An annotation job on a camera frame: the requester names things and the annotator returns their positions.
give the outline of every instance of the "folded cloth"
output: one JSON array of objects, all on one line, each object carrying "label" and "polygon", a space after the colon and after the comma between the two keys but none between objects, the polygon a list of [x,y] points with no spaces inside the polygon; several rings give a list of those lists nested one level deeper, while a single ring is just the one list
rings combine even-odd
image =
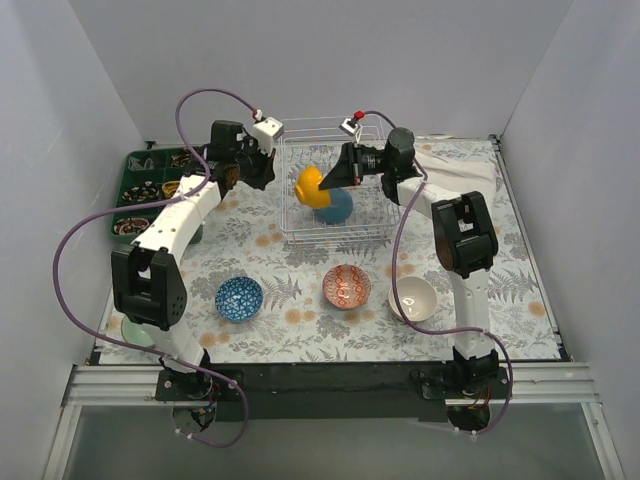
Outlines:
[{"label": "folded cloth", "polygon": [[427,183],[457,193],[480,192],[489,214],[496,198],[496,167],[487,162],[460,162],[416,151],[416,160],[429,175]]}]

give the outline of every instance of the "white wall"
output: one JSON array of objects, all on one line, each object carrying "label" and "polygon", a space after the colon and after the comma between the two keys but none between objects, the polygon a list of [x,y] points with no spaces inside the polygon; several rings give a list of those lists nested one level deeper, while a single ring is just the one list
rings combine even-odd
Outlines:
[{"label": "white wall", "polygon": [[[67,0],[0,0],[0,478],[42,475],[73,362],[91,339],[58,307],[57,242],[113,201],[141,138]],[[100,320],[110,282],[107,226],[72,239],[64,289]]]},{"label": "white wall", "polygon": [[[177,142],[175,103],[202,86],[279,118],[375,108],[422,134],[501,133],[571,0],[70,2],[142,135]],[[249,119],[193,103],[199,141]]]},{"label": "white wall", "polygon": [[504,134],[564,340],[640,478],[640,4],[576,1]]}]

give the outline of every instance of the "white wire rack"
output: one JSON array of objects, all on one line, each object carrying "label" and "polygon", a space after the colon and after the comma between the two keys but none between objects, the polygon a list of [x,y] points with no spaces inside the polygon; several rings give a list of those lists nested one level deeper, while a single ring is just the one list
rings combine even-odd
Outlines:
[{"label": "white wire rack", "polygon": [[[301,205],[295,196],[300,172],[315,165],[326,175],[338,161],[342,144],[351,141],[338,128],[346,117],[350,115],[283,120],[280,227],[289,244],[381,241],[393,233],[398,223],[398,207],[384,196],[378,177],[366,177],[360,186],[345,189],[353,198],[353,213],[335,225],[319,221],[313,210]],[[368,115],[360,123],[361,143],[384,146],[386,135],[379,117]]]}]

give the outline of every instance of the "cable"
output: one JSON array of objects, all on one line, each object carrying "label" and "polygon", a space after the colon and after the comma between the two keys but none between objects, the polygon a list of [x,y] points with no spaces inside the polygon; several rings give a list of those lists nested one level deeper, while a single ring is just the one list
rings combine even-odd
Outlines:
[{"label": "cable", "polygon": [[[180,121],[180,111],[182,109],[182,106],[183,106],[184,102],[186,102],[189,98],[193,97],[194,95],[196,95],[198,93],[202,93],[202,92],[215,92],[215,93],[222,93],[224,95],[228,95],[228,96],[230,96],[232,98],[235,98],[240,103],[242,103],[247,108],[249,108],[251,110],[252,115],[255,115],[255,113],[257,112],[257,110],[250,103],[248,103],[246,100],[244,100],[240,96],[238,96],[235,93],[230,92],[228,90],[219,89],[219,88],[199,88],[199,89],[196,89],[196,90],[193,90],[193,91],[187,93],[184,97],[182,97],[180,99],[180,101],[178,102],[178,105],[176,106],[176,113],[175,113],[175,120],[176,120],[176,127],[178,129],[178,134],[180,135],[180,138],[184,142],[185,147],[187,147],[187,150],[189,150],[191,155],[193,155],[202,164],[202,167],[204,168],[204,172],[205,172],[204,180],[202,181],[202,183],[200,183],[197,187],[195,187],[193,190],[188,192],[185,195],[185,197],[191,197],[192,195],[197,194],[200,190],[202,190],[205,187],[205,185],[207,184],[207,182],[211,178],[211,170],[209,169],[209,165],[204,160],[204,158],[202,158],[200,156],[200,154],[193,148],[191,143],[189,143],[189,141],[187,140],[187,137],[186,137],[186,135],[184,133],[184,130],[182,128],[182,123]],[[69,242],[69,239],[73,236],[73,234],[76,233],[78,230],[80,230],[87,223],[92,222],[93,220],[96,220],[98,218],[104,217],[106,215],[113,215],[114,213],[130,212],[130,211],[133,211],[133,210],[143,210],[143,209],[148,209],[148,208],[164,207],[166,205],[171,205],[173,203],[177,203],[177,202],[180,202],[180,201],[182,201],[182,198],[176,197],[176,198],[171,198],[171,199],[167,199],[167,200],[161,200],[161,201],[157,201],[157,202],[145,203],[143,205],[130,205],[130,206],[126,206],[126,207],[110,208],[108,210],[105,210],[104,212],[94,213],[92,215],[89,215],[87,218],[84,218],[83,220],[80,220],[76,225],[71,227],[71,229],[64,235],[64,237],[62,237],[62,240],[60,241],[60,244],[58,245],[58,248],[56,249],[56,252],[55,252],[55,254],[53,256],[53,270],[52,270],[52,273],[53,273],[53,288],[55,290],[56,298],[58,299],[58,303],[60,304],[60,307],[62,308],[62,311],[65,313],[65,315],[67,317],[69,317],[69,320],[71,320],[71,322],[76,327],[78,327],[83,332],[88,333],[89,335],[91,335],[91,336],[93,336],[93,337],[95,337],[95,338],[97,338],[99,340],[102,340],[104,342],[113,343],[113,344],[119,345],[121,347],[132,348],[134,350],[140,350],[142,352],[151,353],[153,355],[158,355],[160,357],[167,356],[166,353],[164,353],[164,352],[162,352],[160,350],[156,350],[154,348],[141,347],[139,345],[134,345],[134,344],[129,343],[129,342],[117,340],[115,338],[108,337],[107,335],[103,335],[100,332],[98,332],[96,330],[92,330],[91,328],[87,327],[78,318],[76,318],[76,316],[73,314],[73,312],[71,312],[71,310],[69,309],[69,306],[67,305],[67,302],[66,302],[66,300],[65,300],[65,298],[64,298],[64,296],[62,294],[62,288],[60,286],[60,257],[62,256],[62,252],[64,250],[64,247],[67,245],[67,243]],[[220,373],[214,372],[212,370],[209,370],[209,369],[206,369],[206,368],[202,368],[202,367],[197,366],[197,365],[192,365],[192,364],[190,364],[188,362],[185,362],[184,360],[181,360],[179,358],[172,358],[172,360],[177,362],[177,363],[179,363],[180,365],[182,365],[184,367],[187,367],[187,368],[196,370],[198,372],[204,373],[205,375],[208,375],[210,377],[217,378],[217,379],[219,379],[219,380],[221,380],[221,381],[223,381],[225,383],[229,383],[229,384],[234,384],[235,383],[230,378],[228,378],[228,377],[226,377],[226,376],[224,376],[224,375],[222,375]],[[219,442],[214,442],[213,440],[209,440],[207,438],[201,437],[199,435],[195,435],[195,434],[191,434],[189,432],[185,432],[182,429],[178,429],[177,431],[179,431],[183,435],[187,436],[188,438],[193,438],[195,440],[198,440],[200,442],[206,443],[207,445],[210,445],[210,446],[215,447],[215,448],[228,448],[228,447],[231,447],[232,445],[235,445],[238,442],[238,440],[240,440],[242,435],[244,434],[245,430],[247,429],[247,424],[249,422],[249,402],[247,400],[247,396],[245,395],[244,391],[242,390],[242,388],[240,388],[239,385],[235,385],[235,389],[238,392],[238,394],[240,395],[240,399],[242,401],[242,407],[244,409],[244,418],[242,420],[242,426],[240,427],[240,430],[238,431],[236,436],[233,437],[231,440],[229,440],[226,443],[219,443]]]},{"label": "cable", "polygon": [[[382,112],[379,112],[377,110],[366,110],[364,114],[378,115],[379,117],[386,120],[387,123],[391,126],[391,128],[396,128],[396,124],[393,123],[391,119]],[[504,404],[500,409],[500,412],[498,413],[498,416],[490,425],[487,425],[485,428],[477,432],[472,432],[472,434],[487,433],[493,430],[496,427],[496,425],[500,423],[500,421],[502,421],[502,419],[504,418],[504,415],[507,412],[507,408],[509,408],[509,402],[511,401],[511,396],[513,394],[513,365],[511,362],[511,358],[507,353],[506,347],[495,334],[491,332],[487,332],[482,328],[478,328],[478,327],[458,327],[458,328],[450,328],[447,330],[428,330],[425,328],[421,328],[415,323],[413,323],[409,319],[409,317],[407,317],[407,314],[402,308],[402,303],[400,302],[400,295],[398,293],[398,251],[400,250],[400,239],[402,238],[402,230],[404,229],[405,223],[407,223],[409,212],[411,212],[411,209],[415,205],[416,201],[420,197],[420,194],[422,193],[422,190],[424,190],[424,187],[426,186],[426,181],[428,177],[424,167],[420,165],[420,163],[416,159],[414,159],[414,162],[418,167],[418,169],[420,170],[420,172],[422,173],[423,180],[420,186],[418,187],[418,190],[416,190],[416,193],[413,195],[413,197],[409,201],[409,204],[407,205],[407,208],[405,209],[404,213],[402,214],[402,218],[400,219],[400,224],[398,226],[398,233],[396,234],[396,239],[393,244],[393,253],[391,258],[391,287],[393,289],[393,298],[396,302],[396,305],[398,306],[398,311],[400,312],[400,316],[402,317],[404,322],[417,332],[424,333],[427,335],[450,335],[450,334],[456,334],[456,333],[482,333],[483,335],[486,335],[488,338],[493,340],[493,342],[502,351],[502,354],[504,355],[504,359],[507,363],[507,370],[509,371],[509,390],[507,392],[507,398],[505,399]],[[487,400],[485,400],[485,405],[483,405],[483,407],[489,403],[490,398],[491,398],[491,390],[488,391]]]}]

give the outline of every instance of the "patterned blue bowl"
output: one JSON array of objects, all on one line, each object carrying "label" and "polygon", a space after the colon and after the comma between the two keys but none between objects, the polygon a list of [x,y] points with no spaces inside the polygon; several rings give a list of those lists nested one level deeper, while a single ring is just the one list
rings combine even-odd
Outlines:
[{"label": "patterned blue bowl", "polygon": [[222,284],[216,293],[216,310],[233,323],[253,317],[262,305],[262,288],[254,279],[235,277]]}]

